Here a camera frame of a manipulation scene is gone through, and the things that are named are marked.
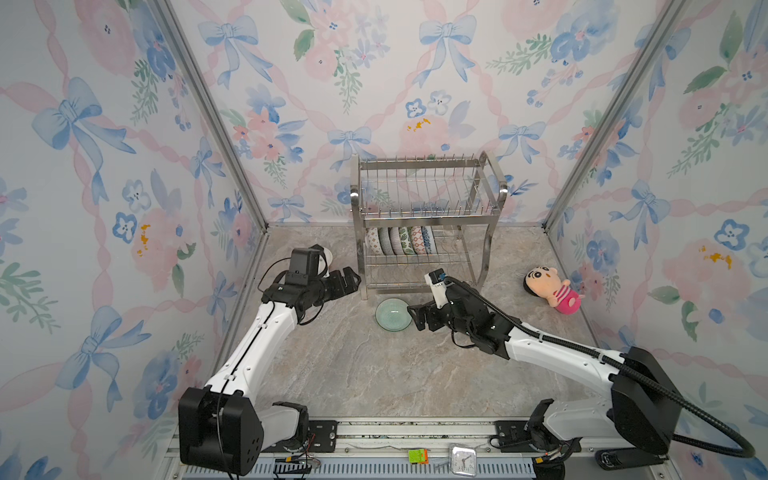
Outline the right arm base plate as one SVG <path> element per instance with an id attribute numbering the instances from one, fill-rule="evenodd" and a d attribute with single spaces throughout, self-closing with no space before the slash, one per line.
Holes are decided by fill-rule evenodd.
<path id="1" fill-rule="evenodd" d="M 503 453 L 552 453 L 563 448 L 568 441 L 556 438 L 543 425 L 527 420 L 498 420 L 491 445 Z"/>

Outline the black stapler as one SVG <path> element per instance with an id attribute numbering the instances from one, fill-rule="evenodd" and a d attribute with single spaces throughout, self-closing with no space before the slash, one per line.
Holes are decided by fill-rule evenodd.
<path id="1" fill-rule="evenodd" d="M 605 471 L 618 471 L 662 465 L 668 460 L 667 455 L 656 455 L 637 448 L 599 450 L 595 460 Z"/>

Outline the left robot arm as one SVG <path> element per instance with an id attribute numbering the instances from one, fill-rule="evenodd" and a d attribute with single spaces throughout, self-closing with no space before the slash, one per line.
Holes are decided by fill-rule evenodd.
<path id="1" fill-rule="evenodd" d="M 178 404 L 180 460 L 188 466 L 247 475 L 262 451 L 290 452 L 310 443 L 304 405 L 276 402 L 258 411 L 259 388 L 287 337 L 310 320 L 310 309 L 354 294 L 361 278 L 350 267 L 331 270 L 319 246 L 292 251 L 289 266 L 264 289 L 254 321 L 223 366 L 201 387 L 189 387 Z"/>

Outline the blue mesh pattern bowl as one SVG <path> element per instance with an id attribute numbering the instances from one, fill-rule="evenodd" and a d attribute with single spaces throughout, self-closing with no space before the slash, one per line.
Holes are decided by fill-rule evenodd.
<path id="1" fill-rule="evenodd" d="M 426 255 L 426 247 L 420 226 L 414 226 L 409 228 L 411 243 L 413 250 L 417 255 Z"/>

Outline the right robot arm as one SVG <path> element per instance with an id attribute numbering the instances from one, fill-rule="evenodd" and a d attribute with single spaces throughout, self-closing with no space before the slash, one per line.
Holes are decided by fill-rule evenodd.
<path id="1" fill-rule="evenodd" d="M 417 329 L 468 337 L 468 348 L 509 361 L 529 363 L 574 380 L 595 393 L 577 402 L 540 401 L 523 431 L 499 445 L 526 445 L 556 450 L 572 440 L 597 439 L 650 455 L 670 450 L 681 408 L 658 390 L 622 372 L 622 367 L 659 385 L 674 385 L 652 355 L 633 348 L 627 353 L 575 343 L 548 334 L 506 314 L 477 290 L 458 280 L 430 285 L 432 301 L 407 308 Z"/>

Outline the blue white patterned bowl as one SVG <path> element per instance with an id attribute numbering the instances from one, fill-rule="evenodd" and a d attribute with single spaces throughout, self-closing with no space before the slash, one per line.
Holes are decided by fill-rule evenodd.
<path id="1" fill-rule="evenodd" d="M 428 255 L 436 255 L 438 248 L 432 228 L 430 226 L 422 226 L 421 231 L 426 253 Z"/>

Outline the dark blue flower bowl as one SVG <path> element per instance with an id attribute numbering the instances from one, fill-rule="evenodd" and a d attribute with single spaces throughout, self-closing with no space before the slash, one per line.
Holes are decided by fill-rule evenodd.
<path id="1" fill-rule="evenodd" d="M 383 254 L 385 256 L 393 256 L 394 250 L 389 236 L 389 229 L 387 227 L 379 228 L 378 235 Z"/>

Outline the white orange bowl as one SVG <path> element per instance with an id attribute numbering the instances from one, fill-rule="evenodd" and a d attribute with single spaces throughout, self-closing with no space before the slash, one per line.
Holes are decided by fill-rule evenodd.
<path id="1" fill-rule="evenodd" d="M 329 271 L 330 265 L 333 260 L 333 255 L 328 248 L 320 248 L 320 257 L 318 261 L 318 272 L 322 276 L 326 276 Z"/>

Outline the green white patterned bowl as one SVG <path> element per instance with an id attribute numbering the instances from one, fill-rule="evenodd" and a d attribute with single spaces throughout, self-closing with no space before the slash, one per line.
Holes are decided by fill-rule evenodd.
<path id="1" fill-rule="evenodd" d="M 365 235 L 366 245 L 372 256 L 382 256 L 383 249 L 379 238 L 379 230 L 377 228 L 367 228 Z"/>

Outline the plush doll pink shirt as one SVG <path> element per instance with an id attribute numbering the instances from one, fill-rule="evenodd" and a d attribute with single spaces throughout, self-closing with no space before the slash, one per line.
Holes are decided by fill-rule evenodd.
<path id="1" fill-rule="evenodd" d="M 548 305 L 565 315 L 575 314 L 581 307 L 583 296 L 571 287 L 568 279 L 561 280 L 554 267 L 538 266 L 524 277 L 524 289 L 542 298 Z"/>

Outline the pale green bowl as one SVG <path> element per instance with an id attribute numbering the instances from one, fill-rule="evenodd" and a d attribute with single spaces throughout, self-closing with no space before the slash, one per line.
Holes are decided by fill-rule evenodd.
<path id="1" fill-rule="evenodd" d="M 400 332 L 408 328 L 412 317 L 408 304 L 399 298 L 388 298 L 379 303 L 375 311 L 376 323 L 388 332 Z"/>

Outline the green orange small block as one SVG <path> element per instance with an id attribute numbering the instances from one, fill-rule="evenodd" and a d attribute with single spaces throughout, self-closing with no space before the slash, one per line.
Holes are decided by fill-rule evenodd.
<path id="1" fill-rule="evenodd" d="M 422 465 L 429 463 L 429 452 L 427 449 L 409 449 L 407 454 L 410 464 Z"/>

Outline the green leaf pattern bowl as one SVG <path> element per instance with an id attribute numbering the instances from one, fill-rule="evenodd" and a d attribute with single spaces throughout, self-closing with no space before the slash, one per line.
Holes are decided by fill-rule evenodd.
<path id="1" fill-rule="evenodd" d="M 399 241 L 400 241 L 403 253 L 408 256 L 415 255 L 416 251 L 413 247 L 413 242 L 411 239 L 409 228 L 399 227 L 398 232 L 399 232 Z"/>

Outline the stainless steel dish rack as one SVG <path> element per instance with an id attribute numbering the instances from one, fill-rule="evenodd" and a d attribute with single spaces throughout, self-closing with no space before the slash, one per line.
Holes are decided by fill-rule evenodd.
<path id="1" fill-rule="evenodd" d="M 442 268 L 481 288 L 495 230 L 509 194 L 499 160 L 470 156 L 351 159 L 350 199 L 363 297 L 427 291 L 424 275 Z M 367 228 L 430 226 L 436 255 L 372 256 Z"/>

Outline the pink purple glass bowl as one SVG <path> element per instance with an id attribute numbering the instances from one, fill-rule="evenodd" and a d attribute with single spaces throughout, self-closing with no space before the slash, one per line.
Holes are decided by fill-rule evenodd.
<path id="1" fill-rule="evenodd" d="M 399 229 L 397 227 L 389 228 L 389 238 L 395 255 L 403 256 L 404 250 L 400 241 Z"/>

